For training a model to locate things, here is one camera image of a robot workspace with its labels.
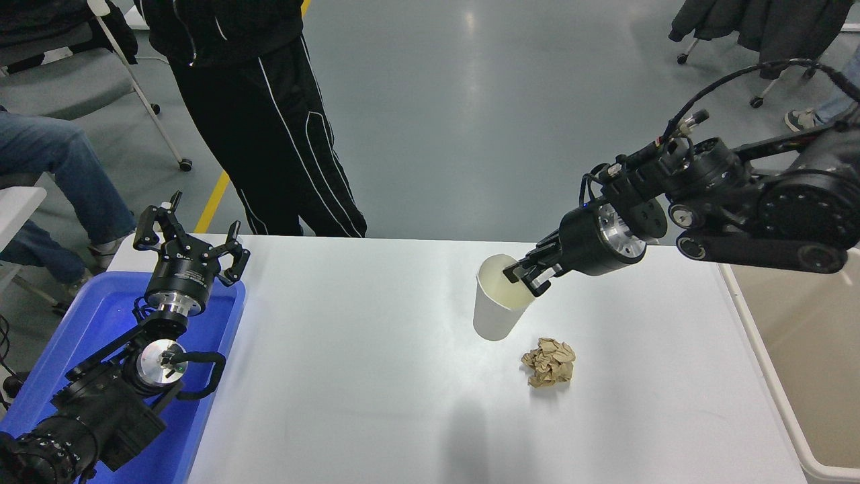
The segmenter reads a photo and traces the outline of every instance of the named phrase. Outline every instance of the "robotic arm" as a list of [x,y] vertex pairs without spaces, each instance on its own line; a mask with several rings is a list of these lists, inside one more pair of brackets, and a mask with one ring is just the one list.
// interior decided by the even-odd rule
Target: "robotic arm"
[[[833,69],[807,60],[857,100],[857,88]],[[860,241],[860,125],[856,116],[800,133],[729,149],[719,138],[693,145],[691,129],[705,121],[689,107],[718,85],[775,63],[755,65],[712,84],[682,109],[663,136],[638,152],[619,155],[586,174],[580,206],[558,230],[505,268],[542,295],[552,277],[576,270],[600,276],[642,260],[649,243],[664,236],[667,218],[656,196],[669,201],[669,219],[684,231],[675,245],[688,258],[710,262],[833,273]],[[798,151],[776,175],[750,162]],[[600,186],[595,196],[592,183]],[[589,200],[585,201],[585,192]]]
[[[71,484],[80,477],[83,483],[100,460],[116,470],[166,428],[158,414],[173,399],[198,400],[215,391],[224,356],[185,351],[176,340],[188,316],[206,310],[215,278],[226,286],[238,281],[250,252],[237,241],[238,221],[217,247],[186,234],[175,217],[180,198],[176,192],[170,203],[150,206],[140,217],[134,248],[159,257],[132,310],[138,324],[66,374],[70,383],[51,400],[57,408],[51,417],[18,438],[0,432],[0,482]],[[228,253],[233,263],[222,271],[218,258]],[[214,367],[205,388],[182,391],[191,362]]]

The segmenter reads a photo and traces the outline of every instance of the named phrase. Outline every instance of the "plastic storage box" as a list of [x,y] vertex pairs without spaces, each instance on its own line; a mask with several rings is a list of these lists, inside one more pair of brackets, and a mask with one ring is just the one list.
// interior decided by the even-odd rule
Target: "plastic storage box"
[[832,275],[722,266],[810,483],[860,483],[860,251]]
[[[151,274],[107,272],[88,282],[66,313],[51,341],[33,368],[27,383],[12,404],[0,431],[15,437],[31,431],[55,408],[51,398],[69,382],[65,373],[137,324],[133,302],[143,295]],[[179,337],[186,351],[218,351],[230,365],[230,347],[245,301],[241,282],[225,288],[214,284],[206,311],[192,316],[188,331]],[[191,363],[182,381],[186,390],[203,388],[210,364]],[[202,400],[174,400],[161,413],[167,430],[140,455],[111,472],[99,463],[91,484],[181,484],[191,472],[212,401],[218,393]]]

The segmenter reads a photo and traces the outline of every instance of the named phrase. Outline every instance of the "white stripe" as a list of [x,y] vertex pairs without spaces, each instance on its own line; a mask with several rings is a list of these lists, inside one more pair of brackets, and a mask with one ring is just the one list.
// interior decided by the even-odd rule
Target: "white stripe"
[[304,173],[308,176],[308,180],[310,180],[310,186],[312,186],[314,191],[316,191],[317,198],[319,198],[320,202],[322,202],[322,205],[329,212],[329,215],[331,215],[332,220],[334,220],[337,223],[337,225],[341,226],[341,230],[343,230],[343,232],[346,235],[349,235],[349,232],[347,232],[347,229],[340,223],[339,220],[337,220],[337,217],[335,217],[335,214],[333,214],[331,212],[329,205],[326,204],[325,200],[323,200],[323,196],[320,194],[320,190],[318,190],[316,188],[316,183],[314,183],[313,177],[310,176],[310,172],[308,171],[308,167],[305,166],[305,164],[304,164],[304,159],[302,159],[302,153],[298,150],[298,146],[296,146],[296,141],[292,138],[292,133],[290,133],[290,128],[286,125],[286,121],[284,120],[284,116],[280,113],[280,108],[278,107],[278,103],[274,100],[274,93],[272,92],[272,85],[268,82],[268,75],[266,75],[266,68],[263,67],[263,61],[262,61],[262,59],[260,59],[258,57],[257,62],[260,64],[260,70],[263,73],[263,80],[266,81],[266,87],[269,89],[269,96],[272,99],[272,105],[274,106],[275,111],[277,111],[278,117],[280,117],[280,122],[283,123],[283,125],[284,125],[284,129],[286,130],[287,136],[290,137],[290,142],[292,143],[292,149],[296,150],[296,155],[298,156],[298,160],[302,162],[302,168],[304,168]]
[[218,27],[218,33],[221,34],[221,38],[227,40],[227,36],[224,35],[224,31],[221,30],[221,24],[218,23],[218,18],[216,16],[212,16],[215,18],[215,27]]
[[[325,118],[322,118],[322,130],[325,131],[325,138],[327,140],[329,138],[329,129],[325,125],[326,125]],[[331,153],[331,158],[335,161],[335,169],[337,170],[337,173],[341,176],[341,181],[343,182],[343,186],[347,188],[347,193],[349,194],[350,200],[352,200],[353,203],[355,203],[355,197],[353,196],[353,191],[349,189],[349,183],[347,183],[347,179],[346,179],[346,177],[344,177],[343,171],[341,170],[341,167],[340,167],[341,161],[337,158],[337,154],[335,153],[335,149],[331,145],[329,145],[329,152]]]
[[337,199],[337,194],[335,193],[335,191],[334,191],[334,190],[332,190],[332,189],[331,189],[331,185],[329,184],[329,180],[326,180],[326,178],[325,178],[325,173],[323,173],[323,168],[320,166],[320,162],[319,162],[319,160],[318,160],[318,159],[316,159],[316,153],[314,152],[314,146],[313,146],[313,144],[310,142],[310,133],[309,133],[309,131],[308,131],[308,126],[310,125],[310,116],[311,116],[311,115],[317,115],[317,116],[319,116],[319,117],[320,117],[320,120],[322,121],[323,131],[324,131],[324,129],[325,129],[325,118],[323,118],[323,115],[321,115],[321,114],[319,114],[319,113],[317,113],[317,112],[315,112],[315,111],[309,111],[309,112],[308,112],[308,117],[307,117],[307,119],[304,121],[304,137],[308,139],[308,146],[310,147],[310,154],[311,154],[311,155],[313,155],[313,157],[314,157],[314,163],[316,163],[316,168],[320,171],[320,176],[322,176],[322,180],[325,182],[325,186],[329,189],[329,192],[330,192],[330,193],[331,193],[331,195],[335,198],[335,202],[337,202],[337,206],[338,206],[338,207],[340,207],[340,208],[341,208],[341,210],[343,210],[344,215],[346,215],[346,216],[347,216],[347,220],[349,220],[349,225],[353,226],[353,230],[354,230],[354,231],[359,235],[359,237],[360,237],[360,236],[361,236],[361,233],[359,232],[359,229],[355,228],[355,224],[353,223],[353,219],[352,219],[352,217],[350,217],[350,216],[349,216],[349,212],[347,212],[347,210],[343,207],[343,205],[341,204],[341,201]]
[[[310,67],[310,76],[314,78],[314,85],[316,86],[316,94],[319,96],[320,104],[322,105],[322,110],[325,110],[325,102],[323,101],[323,92],[320,91],[320,84],[316,81],[316,74],[314,73],[314,66],[310,63],[310,54],[308,53],[308,45],[304,42],[304,36],[302,39],[302,50],[304,50],[304,58],[308,61],[308,66]],[[335,159],[337,163],[335,163],[335,167],[337,168],[337,172],[341,174],[341,180],[343,180],[343,184],[346,185],[347,191],[349,192],[349,197],[353,199],[355,202],[355,197],[353,197],[353,191],[349,188],[349,183],[347,183],[346,173],[343,172],[343,169],[340,167],[340,159],[337,158],[337,154],[335,153],[335,149],[332,146],[332,143],[335,140],[334,136],[329,136],[329,131],[325,127],[325,119],[323,119],[322,127],[326,130],[325,139],[329,143],[329,150],[331,150],[332,158]]]
[[341,180],[343,180],[343,183],[347,186],[349,198],[353,199],[353,202],[355,202],[355,197],[353,196],[353,189],[349,188],[349,183],[347,183],[346,179],[346,173],[343,172],[343,169],[341,167],[341,159],[337,157],[337,152],[332,146],[329,146],[329,149],[331,150],[331,156],[334,157],[335,161],[337,162],[337,171],[341,174]]
[[245,208],[248,209],[248,212],[251,214],[251,217],[254,217],[253,219],[248,217],[248,223],[251,224],[251,228],[254,230],[254,233],[259,233],[259,231],[257,231],[256,224],[254,223],[254,220],[258,220],[263,225],[263,235],[268,235],[269,233],[268,227],[266,226],[266,222],[264,222],[260,217],[258,217],[257,214],[254,213],[254,210],[251,209],[251,204],[248,203],[248,197],[245,196],[245,192],[242,189],[237,189],[236,192],[239,194],[239,198],[242,200],[242,203],[245,205]]

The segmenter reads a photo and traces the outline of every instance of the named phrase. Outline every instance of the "black track pants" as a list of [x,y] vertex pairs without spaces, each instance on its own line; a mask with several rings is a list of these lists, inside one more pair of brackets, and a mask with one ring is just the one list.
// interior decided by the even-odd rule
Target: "black track pants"
[[240,65],[170,66],[254,233],[299,235],[301,217],[316,235],[364,237],[303,37]]

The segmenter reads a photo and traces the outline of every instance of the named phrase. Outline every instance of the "white bin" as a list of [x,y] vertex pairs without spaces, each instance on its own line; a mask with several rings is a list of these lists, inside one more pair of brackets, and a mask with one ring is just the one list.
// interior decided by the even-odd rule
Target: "white bin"
[[860,251],[832,275],[721,267],[810,483],[860,483]]

